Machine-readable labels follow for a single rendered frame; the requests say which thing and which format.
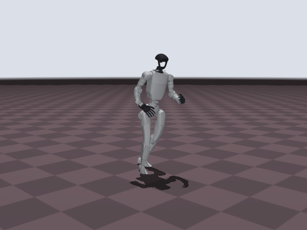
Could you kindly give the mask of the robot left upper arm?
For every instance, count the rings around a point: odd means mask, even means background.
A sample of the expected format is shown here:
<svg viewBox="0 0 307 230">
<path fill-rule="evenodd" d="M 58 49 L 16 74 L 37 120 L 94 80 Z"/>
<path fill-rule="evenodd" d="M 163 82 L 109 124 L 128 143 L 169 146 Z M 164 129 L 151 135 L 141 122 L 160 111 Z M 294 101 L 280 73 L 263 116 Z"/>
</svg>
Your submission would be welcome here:
<svg viewBox="0 0 307 230">
<path fill-rule="evenodd" d="M 171 97 L 173 97 L 176 94 L 175 91 L 173 90 L 173 88 L 174 88 L 174 82 L 173 82 L 174 77 L 171 74 L 168 74 L 168 75 L 169 75 L 168 83 L 167 83 L 168 96 L 171 98 Z"/>
</svg>

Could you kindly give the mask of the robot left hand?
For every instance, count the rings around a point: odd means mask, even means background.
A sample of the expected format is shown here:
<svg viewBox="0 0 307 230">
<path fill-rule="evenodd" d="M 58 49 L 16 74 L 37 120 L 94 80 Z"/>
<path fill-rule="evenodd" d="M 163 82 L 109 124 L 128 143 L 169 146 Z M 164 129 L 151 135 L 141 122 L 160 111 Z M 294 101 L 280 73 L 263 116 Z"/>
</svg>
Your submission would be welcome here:
<svg viewBox="0 0 307 230">
<path fill-rule="evenodd" d="M 185 103 L 185 98 L 182 96 L 182 94 L 179 94 L 180 95 L 180 102 L 181 102 L 181 104 L 184 104 Z"/>
</svg>

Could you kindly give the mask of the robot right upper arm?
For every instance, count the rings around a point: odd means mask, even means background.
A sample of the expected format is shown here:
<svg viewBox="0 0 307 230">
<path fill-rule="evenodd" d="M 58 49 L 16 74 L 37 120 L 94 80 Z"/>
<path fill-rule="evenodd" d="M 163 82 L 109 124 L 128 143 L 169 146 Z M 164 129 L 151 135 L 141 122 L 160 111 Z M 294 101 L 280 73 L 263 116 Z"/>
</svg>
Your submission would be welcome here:
<svg viewBox="0 0 307 230">
<path fill-rule="evenodd" d="M 142 74 L 142 77 L 140 78 L 140 80 L 138 81 L 138 84 L 136 86 L 138 88 L 138 93 L 141 94 L 141 92 L 142 92 L 141 87 L 146 83 L 146 81 L 148 81 L 152 77 L 152 75 L 153 74 L 150 71 L 145 71 Z"/>
</svg>

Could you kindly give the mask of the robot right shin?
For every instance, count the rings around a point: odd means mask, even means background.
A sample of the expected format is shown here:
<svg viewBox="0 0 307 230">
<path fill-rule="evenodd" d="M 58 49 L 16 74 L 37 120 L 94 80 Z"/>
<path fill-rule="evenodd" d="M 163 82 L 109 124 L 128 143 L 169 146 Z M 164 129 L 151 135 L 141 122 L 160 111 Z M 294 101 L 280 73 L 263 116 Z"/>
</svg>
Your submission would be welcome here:
<svg viewBox="0 0 307 230">
<path fill-rule="evenodd" d="M 145 147 L 144 142 L 142 141 L 142 147 L 141 147 L 141 168 L 142 166 L 145 167 L 146 160 L 149 156 L 149 147 Z"/>
</svg>

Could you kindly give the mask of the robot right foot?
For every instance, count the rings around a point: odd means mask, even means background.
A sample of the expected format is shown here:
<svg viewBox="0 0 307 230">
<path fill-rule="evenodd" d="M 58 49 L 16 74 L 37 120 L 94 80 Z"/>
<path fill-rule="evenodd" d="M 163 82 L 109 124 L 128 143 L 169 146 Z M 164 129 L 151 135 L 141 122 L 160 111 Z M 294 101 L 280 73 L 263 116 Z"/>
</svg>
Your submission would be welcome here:
<svg viewBox="0 0 307 230">
<path fill-rule="evenodd" d="M 141 168 L 141 165 L 139 165 L 139 170 L 140 170 L 141 174 L 147 174 L 145 167 L 142 166 L 142 168 Z"/>
</svg>

